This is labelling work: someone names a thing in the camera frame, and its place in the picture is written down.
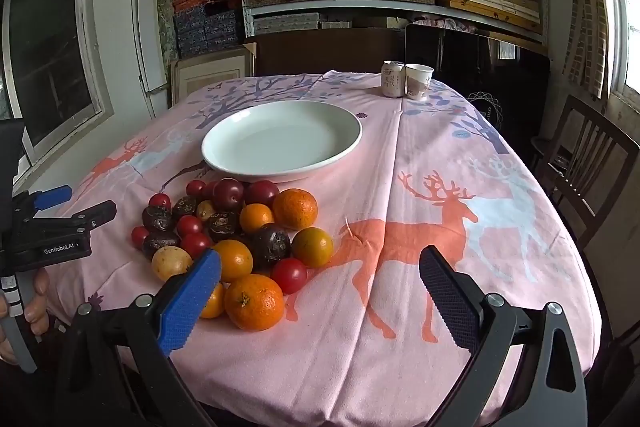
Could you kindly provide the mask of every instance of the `tablecloth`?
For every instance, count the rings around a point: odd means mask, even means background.
[[[226,317],[198,322],[171,355],[195,397],[268,426],[424,423],[469,357],[420,281],[418,256],[429,244],[486,293],[535,309],[561,303],[587,371],[600,314],[578,251],[538,182],[443,83],[432,82],[425,102],[385,98],[379,86],[379,74],[330,71],[228,80],[193,93],[76,188],[63,214],[106,199],[118,214],[92,233],[90,257],[50,268],[53,311],[69,320],[88,299],[114,309],[156,293],[161,282],[129,238],[149,197],[164,191],[175,201],[190,180],[222,177],[202,161],[200,142],[231,113],[321,100],[360,118],[362,140],[335,166],[280,188],[315,195],[316,226],[334,236],[335,254],[267,331],[238,330]],[[512,351],[483,420],[506,395]]]

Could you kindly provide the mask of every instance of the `screw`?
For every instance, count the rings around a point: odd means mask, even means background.
[[[562,313],[562,306],[560,304],[558,304],[557,302],[549,302],[549,304],[546,307],[554,315],[559,315],[559,314]]]
[[[489,293],[489,295],[486,296],[486,301],[495,308],[499,308],[504,304],[504,299],[497,293]]]
[[[78,306],[78,313],[81,315],[88,315],[91,313],[91,304],[85,302],[84,304],[80,304]]]
[[[151,306],[151,302],[153,302],[153,299],[154,298],[147,293],[145,293],[144,295],[140,295],[136,299],[136,306],[138,308],[148,308],[149,306]]]

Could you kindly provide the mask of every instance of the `framed picture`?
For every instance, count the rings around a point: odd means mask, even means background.
[[[256,48],[255,42],[251,42],[172,62],[172,105],[214,82],[254,76]]]

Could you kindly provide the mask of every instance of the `white plate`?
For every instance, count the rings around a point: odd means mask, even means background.
[[[209,166],[244,181],[299,180],[348,155],[360,141],[356,116],[324,102],[290,100],[244,109],[202,141]]]

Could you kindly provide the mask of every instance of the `checkered curtain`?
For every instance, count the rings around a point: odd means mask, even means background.
[[[562,74],[606,103],[607,13],[605,0],[574,0]]]

